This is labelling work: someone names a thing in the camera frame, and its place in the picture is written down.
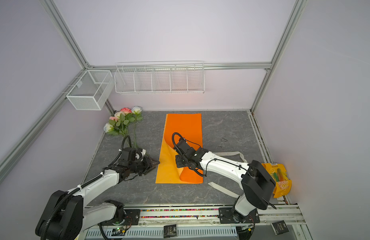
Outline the pale white fake rose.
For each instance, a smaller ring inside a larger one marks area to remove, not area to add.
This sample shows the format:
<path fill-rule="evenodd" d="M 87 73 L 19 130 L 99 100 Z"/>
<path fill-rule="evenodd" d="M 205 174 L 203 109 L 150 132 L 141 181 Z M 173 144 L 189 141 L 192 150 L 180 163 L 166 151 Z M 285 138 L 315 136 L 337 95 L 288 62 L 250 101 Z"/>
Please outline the pale white fake rose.
<path fill-rule="evenodd" d="M 103 129 L 104 129 L 104 132 L 108 135 L 112 135 L 112 136 L 120 135 L 119 131 L 115 129 L 115 127 L 111 125 L 110 123 L 106 123 Z"/>

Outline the light pink fake rose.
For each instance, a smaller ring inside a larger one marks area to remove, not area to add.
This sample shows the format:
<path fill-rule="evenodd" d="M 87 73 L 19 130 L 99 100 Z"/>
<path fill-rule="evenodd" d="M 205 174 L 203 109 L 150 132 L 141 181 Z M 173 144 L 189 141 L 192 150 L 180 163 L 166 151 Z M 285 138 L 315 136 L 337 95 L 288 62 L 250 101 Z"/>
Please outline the light pink fake rose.
<path fill-rule="evenodd" d="M 108 121 L 109 125 L 110 125 L 110 129 L 112 131 L 116 131 L 118 133 L 121 132 L 121 121 L 119 118 L 117 117 L 110 117 L 109 118 L 109 121 Z"/>

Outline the red pink fake rose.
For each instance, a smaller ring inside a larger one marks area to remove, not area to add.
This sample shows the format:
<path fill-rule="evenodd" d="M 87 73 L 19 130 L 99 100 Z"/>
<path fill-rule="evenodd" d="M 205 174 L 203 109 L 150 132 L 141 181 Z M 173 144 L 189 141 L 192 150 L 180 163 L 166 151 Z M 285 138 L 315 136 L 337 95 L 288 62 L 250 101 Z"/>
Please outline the red pink fake rose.
<path fill-rule="evenodd" d="M 130 123 L 134 122 L 135 117 L 129 108 L 123 108 L 120 110 L 120 127 L 124 134 L 128 133 L 128 126 Z"/>

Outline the cream fake rose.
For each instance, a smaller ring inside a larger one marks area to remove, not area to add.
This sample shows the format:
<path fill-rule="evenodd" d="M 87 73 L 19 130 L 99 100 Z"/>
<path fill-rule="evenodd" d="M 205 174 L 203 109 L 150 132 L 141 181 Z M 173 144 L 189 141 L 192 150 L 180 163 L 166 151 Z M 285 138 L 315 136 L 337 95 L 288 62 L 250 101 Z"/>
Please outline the cream fake rose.
<path fill-rule="evenodd" d="M 127 133 L 127 126 L 124 124 L 124 121 L 126 120 L 125 118 L 125 113 L 124 112 L 117 112 L 114 114 L 115 117 L 115 129 L 118 130 L 118 132 L 121 134 L 126 134 Z"/>

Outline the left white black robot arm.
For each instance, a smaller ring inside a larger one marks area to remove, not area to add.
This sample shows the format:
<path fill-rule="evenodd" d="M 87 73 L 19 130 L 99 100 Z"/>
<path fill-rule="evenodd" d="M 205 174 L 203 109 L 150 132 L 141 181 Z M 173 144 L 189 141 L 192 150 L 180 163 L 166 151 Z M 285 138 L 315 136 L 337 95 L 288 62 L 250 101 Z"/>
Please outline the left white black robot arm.
<path fill-rule="evenodd" d="M 69 191 L 54 192 L 35 228 L 42 240 L 74 240 L 81 232 L 106 221 L 123 224 L 128 219 L 121 202 L 107 200 L 87 205 L 104 191 L 130 180 L 130 174 L 142 176 L 159 165 L 144 149 L 123 148 L 100 174 Z"/>

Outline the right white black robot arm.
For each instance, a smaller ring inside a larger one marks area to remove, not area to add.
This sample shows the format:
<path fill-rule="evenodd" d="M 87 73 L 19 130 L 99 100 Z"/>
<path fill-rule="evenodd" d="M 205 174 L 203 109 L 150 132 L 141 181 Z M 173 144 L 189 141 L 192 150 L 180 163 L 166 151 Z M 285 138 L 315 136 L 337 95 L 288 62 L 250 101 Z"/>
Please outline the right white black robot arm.
<path fill-rule="evenodd" d="M 218 156 L 202 147 L 195 150 L 185 139 L 174 144 L 178 168 L 187 167 L 200 177 L 216 173 L 236 182 L 243 190 L 233 206 L 233 215 L 246 217 L 255 209 L 266 210 L 270 205 L 276 182 L 262 163 L 236 162 Z"/>

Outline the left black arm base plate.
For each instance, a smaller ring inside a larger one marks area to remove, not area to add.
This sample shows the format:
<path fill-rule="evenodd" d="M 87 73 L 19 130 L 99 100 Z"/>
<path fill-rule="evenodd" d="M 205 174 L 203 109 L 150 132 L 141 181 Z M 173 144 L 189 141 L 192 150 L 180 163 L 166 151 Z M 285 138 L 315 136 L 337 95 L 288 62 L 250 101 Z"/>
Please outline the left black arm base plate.
<path fill-rule="evenodd" d="M 136 226 L 140 219 L 140 209 L 126 209 L 121 217 L 114 217 L 111 220 L 104 221 L 103 226 Z"/>

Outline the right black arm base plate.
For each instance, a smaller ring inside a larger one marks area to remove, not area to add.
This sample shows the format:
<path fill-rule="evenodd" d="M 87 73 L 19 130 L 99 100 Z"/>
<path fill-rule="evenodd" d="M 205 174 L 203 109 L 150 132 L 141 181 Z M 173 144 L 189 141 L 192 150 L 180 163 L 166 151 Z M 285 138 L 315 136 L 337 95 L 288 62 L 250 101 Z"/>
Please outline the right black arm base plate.
<path fill-rule="evenodd" d="M 218 217 L 221 224 L 257 224 L 260 217 L 257 209 L 252 210 L 247 216 L 244 216 L 230 208 L 219 208 Z"/>

